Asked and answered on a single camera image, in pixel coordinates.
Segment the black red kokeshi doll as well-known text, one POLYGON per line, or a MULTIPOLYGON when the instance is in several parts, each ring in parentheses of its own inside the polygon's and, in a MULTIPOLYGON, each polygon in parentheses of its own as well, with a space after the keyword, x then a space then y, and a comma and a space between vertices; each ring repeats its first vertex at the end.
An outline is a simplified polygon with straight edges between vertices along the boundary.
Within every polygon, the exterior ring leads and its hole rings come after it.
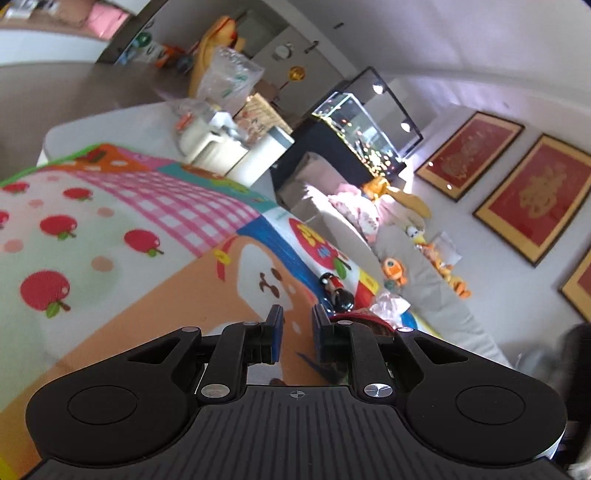
POLYGON ((346 289, 339 276, 329 272, 325 273, 320 277, 320 283, 325 291, 325 297, 328 298, 332 306, 332 310, 337 313, 353 311, 355 296, 346 289))

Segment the orange fish plush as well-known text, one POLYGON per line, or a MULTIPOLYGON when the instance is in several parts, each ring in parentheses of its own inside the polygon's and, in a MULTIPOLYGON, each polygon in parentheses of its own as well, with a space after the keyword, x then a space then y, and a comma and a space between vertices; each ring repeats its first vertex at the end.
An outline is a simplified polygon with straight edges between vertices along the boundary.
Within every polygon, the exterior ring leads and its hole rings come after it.
POLYGON ((384 259, 382 268, 384 276, 397 286, 401 287, 408 283, 405 267, 396 258, 389 257, 384 259))

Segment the beige sofa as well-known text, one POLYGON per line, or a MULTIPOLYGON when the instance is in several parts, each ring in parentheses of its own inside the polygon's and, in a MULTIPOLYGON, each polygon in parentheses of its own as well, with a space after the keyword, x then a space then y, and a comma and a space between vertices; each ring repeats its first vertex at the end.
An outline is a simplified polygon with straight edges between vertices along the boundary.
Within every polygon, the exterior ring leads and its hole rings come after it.
POLYGON ((407 232, 424 219, 388 198, 384 206, 339 174, 324 157, 307 153, 287 179, 273 169, 276 198, 290 213, 410 303, 427 332, 509 366, 492 336, 407 232))

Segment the pink floral blanket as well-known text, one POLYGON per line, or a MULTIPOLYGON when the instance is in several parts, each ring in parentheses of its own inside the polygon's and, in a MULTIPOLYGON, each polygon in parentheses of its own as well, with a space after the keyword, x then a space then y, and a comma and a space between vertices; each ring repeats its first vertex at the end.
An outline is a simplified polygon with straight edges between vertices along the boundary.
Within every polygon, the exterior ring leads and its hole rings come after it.
POLYGON ((380 216, 375 204, 351 184, 339 184, 329 203, 356 228, 363 238, 373 243, 380 227, 380 216))

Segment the row of orange plush toys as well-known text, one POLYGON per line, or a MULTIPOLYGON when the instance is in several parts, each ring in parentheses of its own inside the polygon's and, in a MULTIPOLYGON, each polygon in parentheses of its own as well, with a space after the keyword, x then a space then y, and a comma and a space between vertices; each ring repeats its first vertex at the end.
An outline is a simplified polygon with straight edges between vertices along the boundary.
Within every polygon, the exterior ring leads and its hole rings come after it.
POLYGON ((427 258, 442 279, 460 298, 468 299, 472 296, 467 283, 461 277, 453 274, 453 266, 447 264, 441 258, 439 251, 433 244, 428 244, 425 241, 422 230, 410 225, 406 228, 406 233, 413 240, 415 247, 427 258))

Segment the yellow pillow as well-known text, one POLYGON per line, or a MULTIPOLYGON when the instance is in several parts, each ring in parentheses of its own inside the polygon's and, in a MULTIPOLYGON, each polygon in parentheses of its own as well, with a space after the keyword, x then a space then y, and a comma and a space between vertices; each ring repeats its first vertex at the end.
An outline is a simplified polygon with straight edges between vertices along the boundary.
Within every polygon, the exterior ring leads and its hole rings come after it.
POLYGON ((414 211, 424 219, 430 219, 432 212, 429 206, 418 196, 404 192, 403 190, 396 190, 392 188, 387 189, 387 193, 399 202, 404 207, 414 211))

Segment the colourful cartoon play mat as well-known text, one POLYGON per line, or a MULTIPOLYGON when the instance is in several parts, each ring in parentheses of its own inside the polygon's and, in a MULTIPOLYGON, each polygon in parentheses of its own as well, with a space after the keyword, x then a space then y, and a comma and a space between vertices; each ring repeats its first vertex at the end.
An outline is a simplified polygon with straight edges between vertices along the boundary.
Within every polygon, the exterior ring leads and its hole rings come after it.
POLYGON ((378 416, 318 391, 311 306, 332 273, 362 306, 380 268, 245 187, 112 145, 1 190, 1 475, 35 470, 25 425, 49 381, 168 332, 207 334, 270 307, 286 318, 280 362, 249 372, 257 407, 205 414, 149 479, 395 478, 378 416))

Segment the white thermos bottle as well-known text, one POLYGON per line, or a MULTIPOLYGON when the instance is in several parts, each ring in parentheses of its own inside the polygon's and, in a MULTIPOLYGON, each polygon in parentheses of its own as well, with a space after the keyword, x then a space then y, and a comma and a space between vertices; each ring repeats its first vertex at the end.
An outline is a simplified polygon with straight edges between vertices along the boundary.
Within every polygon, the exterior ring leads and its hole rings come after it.
POLYGON ((294 138, 280 127, 273 126, 233 166, 225 178, 251 187, 294 144, 294 138))

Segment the white kettle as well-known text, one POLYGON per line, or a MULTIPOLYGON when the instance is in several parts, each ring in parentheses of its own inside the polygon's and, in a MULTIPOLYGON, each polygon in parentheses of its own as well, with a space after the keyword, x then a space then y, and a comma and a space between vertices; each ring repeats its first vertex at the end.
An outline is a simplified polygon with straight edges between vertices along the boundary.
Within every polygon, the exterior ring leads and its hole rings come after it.
POLYGON ((238 126, 226 112, 192 116, 180 131, 177 144, 186 165, 221 176, 247 151, 238 126))

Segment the black fish tank cabinet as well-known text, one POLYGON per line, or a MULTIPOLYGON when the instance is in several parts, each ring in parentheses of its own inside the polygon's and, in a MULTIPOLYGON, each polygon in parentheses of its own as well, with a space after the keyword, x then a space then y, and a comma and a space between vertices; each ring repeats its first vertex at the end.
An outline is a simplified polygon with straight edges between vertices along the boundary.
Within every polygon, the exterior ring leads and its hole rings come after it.
POLYGON ((374 178, 358 156, 349 149, 338 134, 318 117, 308 117, 293 132, 294 144, 271 168, 273 187, 278 191, 304 166, 304 155, 318 154, 344 177, 346 182, 360 187, 374 178))

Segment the red gold framed calligraphy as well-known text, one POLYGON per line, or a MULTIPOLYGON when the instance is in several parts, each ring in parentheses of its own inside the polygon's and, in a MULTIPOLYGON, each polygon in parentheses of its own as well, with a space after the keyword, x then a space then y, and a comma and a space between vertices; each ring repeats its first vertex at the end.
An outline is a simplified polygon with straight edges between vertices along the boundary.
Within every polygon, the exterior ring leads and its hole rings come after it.
POLYGON ((590 194, 590 154, 540 136, 473 216, 537 266, 590 194))

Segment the red gold framed picture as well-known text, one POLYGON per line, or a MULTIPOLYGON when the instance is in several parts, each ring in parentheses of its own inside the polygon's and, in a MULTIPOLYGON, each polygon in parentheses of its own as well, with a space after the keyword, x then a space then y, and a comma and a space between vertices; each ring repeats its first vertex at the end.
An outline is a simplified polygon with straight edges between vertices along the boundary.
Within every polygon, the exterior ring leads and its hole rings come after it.
POLYGON ((420 165, 415 175, 458 202, 524 129, 516 121, 477 111, 420 165))

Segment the glass fish tank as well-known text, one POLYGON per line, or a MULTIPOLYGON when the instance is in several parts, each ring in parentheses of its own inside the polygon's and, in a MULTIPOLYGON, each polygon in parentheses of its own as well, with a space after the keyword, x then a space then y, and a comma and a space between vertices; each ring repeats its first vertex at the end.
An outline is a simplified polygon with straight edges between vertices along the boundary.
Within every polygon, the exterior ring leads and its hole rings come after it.
POLYGON ((424 139, 400 95, 372 66, 336 88, 311 115, 328 124, 374 176, 400 174, 424 139))

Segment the clear plastic bag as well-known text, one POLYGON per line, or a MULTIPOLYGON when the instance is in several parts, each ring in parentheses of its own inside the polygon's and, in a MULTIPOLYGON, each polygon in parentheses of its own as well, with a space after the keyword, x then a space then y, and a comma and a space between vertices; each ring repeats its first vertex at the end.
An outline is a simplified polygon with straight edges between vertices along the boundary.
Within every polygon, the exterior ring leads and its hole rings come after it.
POLYGON ((197 100, 207 101, 231 116, 243 106, 264 68, 228 47, 217 46, 197 88, 197 100))

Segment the yellow hanging ornament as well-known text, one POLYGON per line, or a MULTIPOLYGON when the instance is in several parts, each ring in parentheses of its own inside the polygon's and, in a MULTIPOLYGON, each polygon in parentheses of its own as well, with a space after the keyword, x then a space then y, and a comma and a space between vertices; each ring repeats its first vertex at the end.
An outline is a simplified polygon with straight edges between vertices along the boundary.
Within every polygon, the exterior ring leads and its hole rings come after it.
POLYGON ((303 66, 292 66, 290 70, 287 72, 287 81, 283 82, 280 85, 280 90, 283 90, 290 85, 290 83, 298 83, 304 81, 305 77, 307 76, 307 71, 304 69, 303 66))

